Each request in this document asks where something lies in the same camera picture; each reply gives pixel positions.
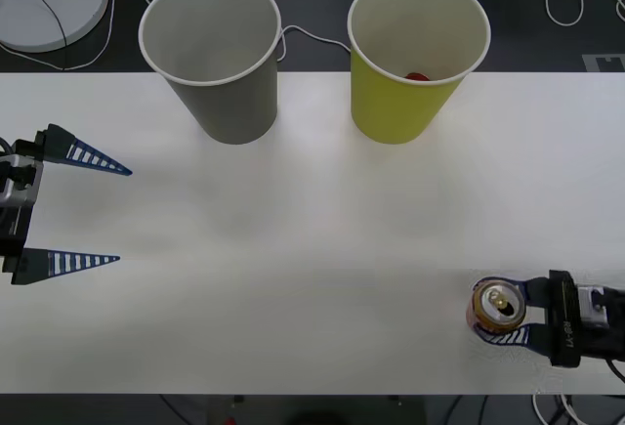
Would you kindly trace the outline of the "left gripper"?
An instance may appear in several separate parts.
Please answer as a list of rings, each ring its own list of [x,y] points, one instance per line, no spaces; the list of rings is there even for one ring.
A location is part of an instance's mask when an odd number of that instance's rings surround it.
[[[33,206],[45,161],[131,176],[133,172],[104,152],[49,124],[33,142],[1,139],[1,259],[12,285],[30,285],[120,260],[116,255],[26,248]]]

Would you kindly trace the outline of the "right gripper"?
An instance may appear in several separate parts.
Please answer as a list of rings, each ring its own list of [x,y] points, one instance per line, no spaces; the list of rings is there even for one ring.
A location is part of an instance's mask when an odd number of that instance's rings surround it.
[[[552,366],[575,368],[581,362],[581,316],[578,292],[573,278],[566,271],[549,271],[549,278],[539,276],[528,280],[516,280],[499,276],[487,276],[482,282],[506,282],[521,294],[525,305],[548,307],[547,326],[529,323],[509,332],[494,333],[477,324],[476,335],[484,342],[501,347],[524,347],[539,355],[548,355]]]

